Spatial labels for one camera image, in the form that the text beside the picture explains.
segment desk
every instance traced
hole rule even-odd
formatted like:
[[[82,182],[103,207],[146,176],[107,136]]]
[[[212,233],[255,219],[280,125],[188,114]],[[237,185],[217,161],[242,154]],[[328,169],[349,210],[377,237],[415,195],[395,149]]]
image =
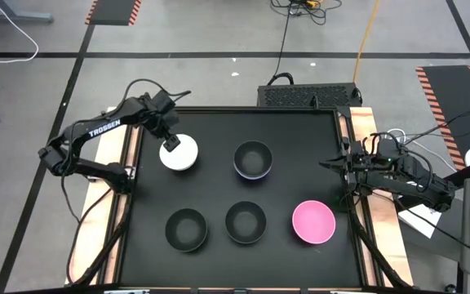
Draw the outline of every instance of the desk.
[[[376,132],[375,120],[373,118],[373,111],[371,108],[351,108],[351,114],[356,138],[364,138],[369,136],[370,133]],[[342,117],[340,118],[340,128],[343,136],[345,136],[347,128],[345,127],[345,119]],[[122,155],[122,149],[127,148],[126,165],[134,165],[136,145],[140,141],[139,130],[132,129],[132,132],[129,135],[130,144],[124,144],[125,136],[126,127],[119,127],[102,135],[100,137],[97,155],[95,156],[96,162],[104,164],[119,162]],[[109,187],[102,180],[90,183],[83,211],[85,211],[99,196],[106,192],[108,188]],[[383,191],[375,192],[390,197],[390,194],[386,194]],[[124,202],[125,196],[122,196],[119,199],[116,220],[120,219],[122,215]],[[368,202],[373,230],[375,232],[375,240],[379,250],[383,253],[389,264],[398,272],[401,278],[407,283],[413,284],[394,205],[386,199],[374,196],[369,197]],[[73,253],[73,259],[70,264],[73,279],[77,279],[84,273],[87,266],[94,260],[95,255],[102,248],[112,204],[113,194],[110,193],[104,201],[94,208],[82,224],[78,236],[78,242]],[[359,216],[362,216],[363,211],[361,210],[361,206],[358,205],[357,207],[359,207]],[[366,264],[367,283],[369,285],[375,285],[375,272],[373,270],[374,267],[370,253],[363,244],[362,250],[364,254],[364,262]],[[107,267],[104,272],[105,283],[113,282],[117,261],[118,245],[116,244],[109,255]],[[386,285],[389,285],[389,281],[385,277],[382,277],[382,279]]]

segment cable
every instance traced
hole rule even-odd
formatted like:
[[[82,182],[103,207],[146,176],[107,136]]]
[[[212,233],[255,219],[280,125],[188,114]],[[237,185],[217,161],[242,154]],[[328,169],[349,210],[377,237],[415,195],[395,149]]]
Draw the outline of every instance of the cable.
[[[375,192],[373,192],[373,194],[375,194],[375,195],[377,195],[377,196],[380,196],[381,198],[387,199],[387,200],[391,201],[392,203],[394,203],[394,202],[396,201],[396,202],[398,203],[398,205],[400,205],[400,207],[402,207],[402,209],[404,209],[404,210],[410,212],[413,216],[416,216],[416,217],[418,217],[420,220],[425,221],[426,223],[428,223],[430,226],[432,226],[434,229],[438,230],[439,232],[441,232],[441,233],[444,234],[445,236],[447,236],[447,237],[453,239],[454,241],[456,241],[456,242],[460,243],[461,245],[465,246],[466,248],[470,249],[470,245],[468,245],[468,244],[462,242],[462,240],[459,240],[459,239],[456,238],[455,236],[453,236],[453,235],[451,235],[451,234],[445,232],[443,229],[438,228],[436,225],[434,225],[434,224],[433,224],[432,222],[430,222],[429,220],[426,220],[424,217],[417,215],[416,213],[412,212],[410,209],[407,209],[407,207],[405,207],[405,206],[400,202],[400,200],[398,200],[398,198],[395,198],[394,200],[391,200],[390,198],[387,198],[387,197],[385,197],[385,196],[383,196],[383,195],[381,195],[381,194],[377,194],[377,193],[375,193]]]
[[[406,134],[406,136],[417,136],[417,135],[420,135],[420,134]],[[460,137],[465,137],[469,135],[470,135],[470,131],[461,135],[457,135],[457,136],[452,136],[452,135],[447,135],[447,134],[426,134],[425,136],[439,136],[442,138],[460,138]]]
[[[388,130],[388,133],[391,133],[392,131],[399,131],[401,133],[401,137],[402,137],[402,141],[401,143],[404,144],[406,141],[407,141],[407,135],[406,135],[406,132],[400,128],[393,128],[393,129],[390,129]],[[442,156],[440,156],[440,154],[428,149],[427,147],[425,147],[424,145],[421,145],[419,142],[417,141],[413,141],[412,143],[420,146],[420,148],[428,151],[430,154],[433,154],[434,156],[438,157],[439,159],[442,160],[443,163],[446,164],[447,167],[449,167],[450,169],[453,170],[453,172],[456,172],[456,168],[452,167]]]
[[[23,59],[23,60],[0,60],[0,64],[9,64],[9,63],[14,63],[14,62],[26,62],[26,61],[31,61],[32,59],[34,59],[36,57],[36,55],[39,53],[39,45],[27,33],[25,33],[20,27],[18,27],[16,24],[14,24],[14,22],[10,19],[10,17],[8,17],[8,15],[5,13],[5,11],[3,11],[3,9],[1,7],[0,7],[0,12],[7,18],[8,21],[10,21],[10,23],[14,26],[14,28],[19,30],[36,47],[36,51],[32,54],[32,56],[30,56],[27,59]]]
[[[371,13],[371,17],[369,18],[369,23],[367,24],[366,32],[364,33],[364,37],[362,38],[362,42],[360,44],[360,49],[358,50],[357,61],[355,62],[355,71],[352,74],[352,82],[357,83],[358,78],[358,69],[360,69],[360,57],[362,55],[362,50],[364,50],[364,44],[366,43],[367,37],[369,37],[369,31],[371,26],[373,25],[373,21],[376,17],[376,12],[379,9],[380,0],[375,0],[375,6],[373,7],[373,12]]]
[[[277,69],[275,69],[275,73],[273,74],[274,77],[277,75],[278,68],[281,66],[282,52],[284,51],[284,43],[286,42],[287,25],[290,23],[291,3],[292,2],[290,2],[287,8],[286,27],[284,28],[284,35],[282,36],[281,52],[278,54]]]
[[[400,146],[400,142],[398,142],[397,138],[391,134],[389,131],[385,132],[385,131],[381,131],[381,132],[376,132],[376,133],[372,133],[371,136],[374,136],[373,137],[373,143],[375,142],[375,139],[377,136],[390,136],[394,141],[395,141],[395,146],[397,147],[398,151],[401,151],[401,146]]]
[[[97,204],[99,204],[101,201],[103,201],[103,199],[110,193],[110,191],[112,191],[112,188],[108,189],[106,192],[104,192],[103,195],[101,195],[87,210],[86,212],[82,215],[81,217],[81,221],[78,223],[78,227],[75,229],[75,237],[73,238],[73,241],[72,241],[72,246],[70,247],[70,252],[69,252],[69,260],[68,262],[66,263],[66,279],[68,279],[69,283],[70,284],[73,284],[73,280],[71,278],[71,275],[70,275],[70,263],[72,261],[72,255],[73,255],[73,250],[75,249],[75,245],[76,243],[78,242],[78,237],[79,237],[79,230],[81,229],[81,225],[82,223],[84,222],[84,220],[86,219],[86,217],[88,216],[88,214],[91,212],[92,209],[94,209],[94,207],[97,206]]]
[[[185,92],[183,92],[183,93],[184,93],[183,95],[181,95],[181,96],[175,98],[175,99],[173,100],[173,102],[175,103],[175,102],[179,101],[180,98],[182,98],[182,97],[184,97],[184,96],[190,94],[191,91],[185,91]]]
[[[429,176],[428,176],[428,183],[425,185],[425,187],[423,187],[422,190],[419,190],[418,187],[419,187],[419,183],[416,183],[416,190],[419,191],[420,193],[422,192],[425,192],[429,189],[429,186],[431,185],[432,183],[432,177],[433,177],[433,172],[432,172],[432,164],[429,162],[429,160],[427,158],[425,158],[423,155],[413,151],[413,150],[407,150],[407,152],[409,153],[412,153],[418,157],[420,157],[421,159],[423,159],[425,161],[425,163],[427,163],[428,165],[428,169],[429,169]]]
[[[69,195],[68,195],[68,193],[66,193],[66,188],[64,187],[64,175],[62,175],[62,177],[61,177],[61,190],[63,190],[64,200],[66,201],[66,206],[69,207],[70,214],[73,216],[73,218],[75,219],[75,221],[76,221],[78,224],[80,224],[81,221],[79,220],[79,218],[78,218],[78,216],[75,214],[75,212],[73,212],[72,204],[70,203],[70,199],[69,199]]]
[[[339,201],[339,207],[340,207],[340,208],[342,208],[342,201],[343,201],[344,199],[346,199],[347,196],[353,194],[355,191],[356,191],[356,190],[353,190],[353,191],[351,191],[351,192],[348,192],[348,193],[345,194],[344,196],[342,196],[342,198],[341,198],[340,201]],[[343,211],[343,212],[349,212],[349,211],[351,211],[354,207],[357,206],[357,204],[360,202],[361,199],[362,199],[362,195],[358,195],[357,201],[356,201],[350,208],[346,209],[346,210]]]
[[[336,6],[328,7],[326,9],[322,9],[320,1],[313,1],[313,2],[317,2],[317,5],[315,7],[309,7],[306,4],[307,3],[306,1],[292,0],[292,1],[290,1],[291,9],[288,11],[288,14],[291,15],[291,16],[296,16],[296,17],[309,16],[311,18],[311,20],[316,25],[325,25],[326,24],[326,15],[327,15],[326,12],[331,10],[331,9],[339,8],[339,7],[342,6],[342,1],[341,0],[334,0],[334,1],[338,3]],[[286,8],[289,5],[288,6],[282,5],[278,0],[277,0],[277,4],[275,4],[275,2],[273,0],[270,0],[269,6],[277,14],[279,14],[281,16],[287,16],[287,14],[278,11],[277,8]],[[318,22],[318,21],[316,21],[316,19],[324,20],[324,21],[323,22]]]
[[[442,124],[439,124],[439,125],[437,125],[436,127],[430,128],[429,130],[424,131],[424,132],[418,134],[417,136],[412,137],[412,138],[409,139],[405,144],[402,144],[402,145],[404,145],[404,146],[405,146],[405,145],[408,145],[410,142],[412,142],[412,141],[414,141],[414,140],[416,140],[416,139],[419,139],[419,138],[421,138],[421,137],[423,137],[423,136],[426,136],[427,134],[429,134],[429,133],[431,133],[431,132],[433,132],[433,131],[439,129],[440,127],[445,127],[445,126],[449,125],[450,123],[452,123],[453,121],[455,121],[456,119],[462,118],[462,117],[464,117],[464,116],[468,116],[469,114],[470,114],[470,110],[468,110],[468,111],[466,111],[466,112],[464,112],[464,113],[462,113],[462,114],[459,114],[459,115],[453,117],[452,119],[448,120],[447,122],[444,122],[444,123],[442,123]]]

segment black table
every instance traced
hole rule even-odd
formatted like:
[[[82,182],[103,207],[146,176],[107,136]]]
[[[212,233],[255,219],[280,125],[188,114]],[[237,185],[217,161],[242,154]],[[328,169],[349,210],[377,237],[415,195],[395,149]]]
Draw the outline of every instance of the black table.
[[[318,162],[339,153],[335,112],[180,112],[176,133],[190,135],[199,158],[187,171],[159,160],[161,141],[143,136],[120,283],[125,287],[360,287],[348,214],[338,213],[339,174]],[[242,179],[233,168],[236,148],[260,140],[273,152],[262,180]],[[291,215],[303,201],[329,205],[334,236],[308,245],[292,229]],[[240,201],[260,205],[264,236],[242,246],[228,237],[224,218]],[[182,253],[165,238],[165,225],[182,208],[198,210],[209,225],[206,243]]]

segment concrete floor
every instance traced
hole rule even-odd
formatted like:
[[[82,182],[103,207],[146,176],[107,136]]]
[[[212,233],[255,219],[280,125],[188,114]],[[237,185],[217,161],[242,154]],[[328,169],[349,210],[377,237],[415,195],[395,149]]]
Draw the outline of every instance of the concrete floor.
[[[84,19],[91,0],[8,0],[22,10],[51,12],[53,24],[21,24],[47,55],[28,63],[0,65],[0,269],[38,168],[37,151],[47,140],[67,90],[75,57],[86,32]],[[454,2],[470,35],[470,1]],[[151,0],[144,2],[133,27],[95,28],[89,52],[252,52],[280,49],[286,19],[269,9],[268,0]],[[373,0],[346,0],[328,11],[327,24],[290,19],[285,51],[356,52]],[[9,24],[0,24],[0,52],[30,52],[29,41]],[[400,127],[409,133],[436,125],[415,75],[416,66],[470,65],[470,58],[433,60],[425,53],[469,53],[446,0],[386,0],[380,3],[367,52],[423,53],[419,59],[365,59],[357,85],[365,106],[373,108],[379,130]],[[97,115],[116,105],[135,78],[151,78],[169,91],[192,90],[180,105],[255,105],[257,86],[265,84],[276,58],[87,58],[64,117],[63,126]],[[281,70],[299,83],[349,82],[353,58],[287,58]],[[155,92],[135,85],[131,94]],[[439,137],[420,143],[449,160]],[[85,145],[93,158],[97,141]],[[438,175],[450,173],[429,156]],[[67,187],[74,209],[82,209],[87,183],[72,176]],[[42,182],[7,291],[60,287],[75,230],[59,187],[48,173]],[[415,285],[441,290],[454,283],[456,264],[406,244]]]

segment wire bundle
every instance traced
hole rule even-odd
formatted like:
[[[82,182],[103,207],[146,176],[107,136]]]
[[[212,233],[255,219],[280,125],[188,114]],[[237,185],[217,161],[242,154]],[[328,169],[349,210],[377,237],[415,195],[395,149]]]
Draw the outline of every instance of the wire bundle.
[[[326,24],[326,14],[327,11],[335,8],[339,8],[342,6],[341,0],[334,0],[337,2],[336,6],[328,7],[328,8],[321,8],[321,1],[310,1],[315,2],[315,7],[309,7],[307,1],[298,1],[298,0],[291,0],[289,5],[282,5],[278,0],[270,0],[269,6],[273,11],[281,16],[309,16],[313,23],[316,25],[325,25]],[[277,8],[288,8],[287,14],[280,12]]]

